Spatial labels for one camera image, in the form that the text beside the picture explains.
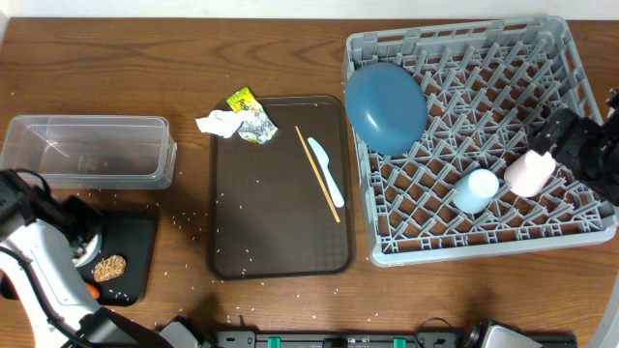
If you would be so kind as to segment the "light blue plastic cup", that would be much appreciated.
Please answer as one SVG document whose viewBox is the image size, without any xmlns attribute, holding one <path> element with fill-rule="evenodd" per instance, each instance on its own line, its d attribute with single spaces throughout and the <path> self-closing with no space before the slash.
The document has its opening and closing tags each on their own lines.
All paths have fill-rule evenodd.
<svg viewBox="0 0 619 348">
<path fill-rule="evenodd" d="M 455 206 L 466 214 L 478 214 L 499 190 L 499 180 L 492 171 L 480 168 L 461 178 L 454 189 Z"/>
</svg>

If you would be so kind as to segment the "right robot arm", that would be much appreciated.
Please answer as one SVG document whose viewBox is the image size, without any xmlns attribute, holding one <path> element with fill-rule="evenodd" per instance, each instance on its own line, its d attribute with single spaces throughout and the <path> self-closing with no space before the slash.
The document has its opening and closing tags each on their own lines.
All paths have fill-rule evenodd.
<svg viewBox="0 0 619 348">
<path fill-rule="evenodd" d="M 600 198 L 618 206 L 618 90 L 605 101 L 604 124 L 579 116 L 569 108 L 552 111 L 544 124 L 528 135 L 528 147 L 550 154 Z"/>
</svg>

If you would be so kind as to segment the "orange carrot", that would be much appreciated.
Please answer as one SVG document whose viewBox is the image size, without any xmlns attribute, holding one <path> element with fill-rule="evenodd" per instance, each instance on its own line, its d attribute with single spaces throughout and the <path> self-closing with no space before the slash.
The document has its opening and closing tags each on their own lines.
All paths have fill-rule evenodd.
<svg viewBox="0 0 619 348">
<path fill-rule="evenodd" d="M 91 283 L 87 283 L 86 287 L 89 291 L 89 293 L 91 294 L 91 296 L 95 299 L 98 300 L 101 296 L 101 291 L 93 284 Z"/>
</svg>

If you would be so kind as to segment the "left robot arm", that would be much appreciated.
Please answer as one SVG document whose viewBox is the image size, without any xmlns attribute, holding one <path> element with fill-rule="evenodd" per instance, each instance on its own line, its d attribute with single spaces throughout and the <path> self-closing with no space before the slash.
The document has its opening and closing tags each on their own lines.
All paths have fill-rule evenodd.
<svg viewBox="0 0 619 348">
<path fill-rule="evenodd" d="M 13 284 L 35 341 L 53 347 L 200 347 L 182 317 L 160 331 L 102 306 L 75 260 L 97 254 L 106 216 L 77 197 L 58 202 L 49 185 L 1 172 L 1 270 Z"/>
</svg>

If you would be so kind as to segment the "yellow green snack wrapper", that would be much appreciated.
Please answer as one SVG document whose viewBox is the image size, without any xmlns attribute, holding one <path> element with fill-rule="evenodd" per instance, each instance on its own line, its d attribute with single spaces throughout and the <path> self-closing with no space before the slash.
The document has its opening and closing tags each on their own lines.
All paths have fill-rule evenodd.
<svg viewBox="0 0 619 348">
<path fill-rule="evenodd" d="M 244 87 L 226 99 L 228 106 L 234 111 L 249 110 L 259 112 L 262 105 L 257 101 L 249 87 Z"/>
</svg>

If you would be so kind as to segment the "dark blue plate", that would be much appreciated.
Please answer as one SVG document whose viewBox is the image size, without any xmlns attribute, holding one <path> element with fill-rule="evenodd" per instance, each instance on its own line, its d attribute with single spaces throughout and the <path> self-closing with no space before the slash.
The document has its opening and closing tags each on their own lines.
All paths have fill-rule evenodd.
<svg viewBox="0 0 619 348">
<path fill-rule="evenodd" d="M 382 155 L 408 152 L 426 131 L 425 95 L 412 75 L 395 64 L 373 63 L 357 69 L 344 94 L 353 130 Z"/>
</svg>

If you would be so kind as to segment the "foil wrapper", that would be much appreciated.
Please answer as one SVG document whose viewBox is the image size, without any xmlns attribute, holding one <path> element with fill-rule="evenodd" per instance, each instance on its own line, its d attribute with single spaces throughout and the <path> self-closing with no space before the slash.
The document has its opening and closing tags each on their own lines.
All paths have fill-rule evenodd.
<svg viewBox="0 0 619 348">
<path fill-rule="evenodd" d="M 238 133 L 249 142 L 264 144 L 270 141 L 279 130 L 264 112 L 255 113 L 244 110 L 241 112 L 241 116 L 244 121 L 238 129 Z"/>
</svg>

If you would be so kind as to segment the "brown food scrap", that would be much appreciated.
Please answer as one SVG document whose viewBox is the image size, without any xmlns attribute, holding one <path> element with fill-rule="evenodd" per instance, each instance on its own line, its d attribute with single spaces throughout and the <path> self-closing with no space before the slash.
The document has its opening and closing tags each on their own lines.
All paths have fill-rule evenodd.
<svg viewBox="0 0 619 348">
<path fill-rule="evenodd" d="M 121 276 L 127 268 L 127 261 L 120 255 L 112 255 L 100 261 L 94 268 L 94 280 L 104 282 Z"/>
</svg>

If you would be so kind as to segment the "light blue rice bowl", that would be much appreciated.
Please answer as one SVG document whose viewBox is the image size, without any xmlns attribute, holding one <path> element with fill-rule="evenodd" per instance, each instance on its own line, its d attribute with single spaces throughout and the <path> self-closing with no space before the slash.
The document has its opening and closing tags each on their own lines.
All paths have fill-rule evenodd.
<svg viewBox="0 0 619 348">
<path fill-rule="evenodd" d="M 103 236 L 98 233 L 85 247 L 84 253 L 72 261 L 74 265 L 79 268 L 90 263 L 101 251 L 103 244 Z"/>
</svg>

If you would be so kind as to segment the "pink plastic cup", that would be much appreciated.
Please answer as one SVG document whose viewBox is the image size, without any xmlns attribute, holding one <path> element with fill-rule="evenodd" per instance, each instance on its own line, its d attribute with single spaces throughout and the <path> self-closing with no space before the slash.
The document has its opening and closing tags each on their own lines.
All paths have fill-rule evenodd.
<svg viewBox="0 0 619 348">
<path fill-rule="evenodd" d="M 528 150 L 505 170 L 504 181 L 514 194 L 532 197 L 542 190 L 555 168 L 556 161 L 549 152 L 539 155 Z"/>
</svg>

